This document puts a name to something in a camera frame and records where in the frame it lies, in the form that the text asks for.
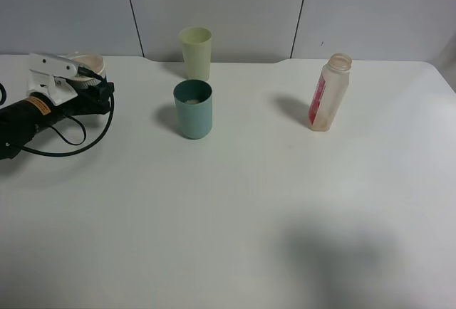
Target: red label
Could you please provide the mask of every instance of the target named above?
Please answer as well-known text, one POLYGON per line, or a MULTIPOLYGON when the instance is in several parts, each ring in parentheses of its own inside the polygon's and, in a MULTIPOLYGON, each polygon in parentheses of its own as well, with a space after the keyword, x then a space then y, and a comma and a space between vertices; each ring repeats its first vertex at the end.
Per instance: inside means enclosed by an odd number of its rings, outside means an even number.
POLYGON ((323 77, 323 74, 320 75, 320 80, 318 81, 318 85, 316 86, 315 94, 313 95, 313 100, 311 103, 311 108, 309 108, 309 119, 311 124, 314 123, 316 113, 318 112, 318 108, 320 107, 320 100, 323 97, 323 93, 325 91, 326 81, 323 77))

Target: cup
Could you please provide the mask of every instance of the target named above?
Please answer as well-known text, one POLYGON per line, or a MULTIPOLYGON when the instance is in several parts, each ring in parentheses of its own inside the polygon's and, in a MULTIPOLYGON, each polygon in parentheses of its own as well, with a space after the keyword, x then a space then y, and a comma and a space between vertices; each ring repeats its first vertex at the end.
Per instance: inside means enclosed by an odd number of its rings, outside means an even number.
POLYGON ((177 119, 182 133, 192 140, 203 138, 212 129, 212 88, 202 80, 186 80, 174 91, 177 119))
POLYGON ((212 33, 208 28, 190 26, 179 33, 189 79, 209 80, 212 33))

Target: yellow warning label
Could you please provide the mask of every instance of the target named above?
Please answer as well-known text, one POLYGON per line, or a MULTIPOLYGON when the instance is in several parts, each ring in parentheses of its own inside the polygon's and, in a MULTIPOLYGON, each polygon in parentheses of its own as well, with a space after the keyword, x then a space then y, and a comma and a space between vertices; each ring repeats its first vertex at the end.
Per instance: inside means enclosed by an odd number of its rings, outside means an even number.
POLYGON ((47 115, 51 113, 51 109, 49 106, 46 105, 44 101, 41 99, 35 98, 35 97, 28 97, 24 99, 25 101, 28 101, 31 104, 34 104, 36 108, 38 108, 41 112, 42 115, 47 115))

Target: bottle cap opening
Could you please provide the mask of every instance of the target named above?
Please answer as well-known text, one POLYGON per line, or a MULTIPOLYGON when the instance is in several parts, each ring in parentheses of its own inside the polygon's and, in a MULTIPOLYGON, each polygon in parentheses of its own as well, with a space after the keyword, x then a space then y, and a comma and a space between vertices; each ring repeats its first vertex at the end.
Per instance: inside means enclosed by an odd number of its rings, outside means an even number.
POLYGON ((329 65, 335 70, 346 72, 351 68, 351 58, 346 54, 336 53, 329 59, 329 65))

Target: plastic bottle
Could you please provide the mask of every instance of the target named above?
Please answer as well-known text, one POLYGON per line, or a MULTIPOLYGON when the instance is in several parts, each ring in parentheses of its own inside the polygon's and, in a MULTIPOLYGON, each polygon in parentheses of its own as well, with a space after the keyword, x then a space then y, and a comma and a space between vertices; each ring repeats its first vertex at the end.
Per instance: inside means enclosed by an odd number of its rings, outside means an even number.
POLYGON ((321 70, 320 80, 309 109, 309 122, 314 131, 328 131, 348 87, 351 58, 337 53, 321 70))

